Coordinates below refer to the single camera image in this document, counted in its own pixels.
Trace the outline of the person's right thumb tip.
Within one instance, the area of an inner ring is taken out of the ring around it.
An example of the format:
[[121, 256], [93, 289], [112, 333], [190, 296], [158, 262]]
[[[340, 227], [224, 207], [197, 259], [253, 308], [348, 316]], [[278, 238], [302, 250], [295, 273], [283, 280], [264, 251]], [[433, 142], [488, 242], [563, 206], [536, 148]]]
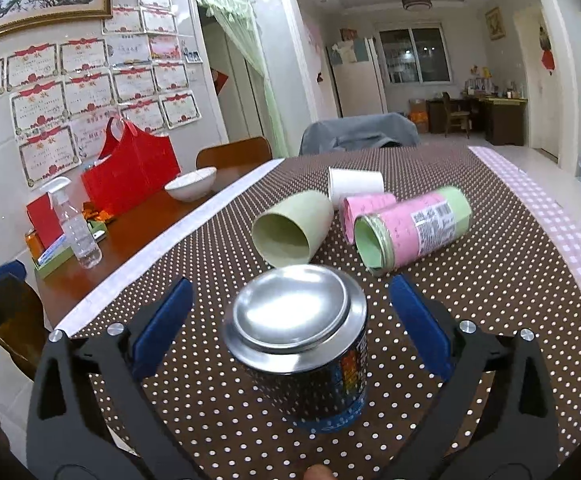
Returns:
[[303, 480], [337, 480], [337, 477], [325, 465], [316, 464], [307, 468]]

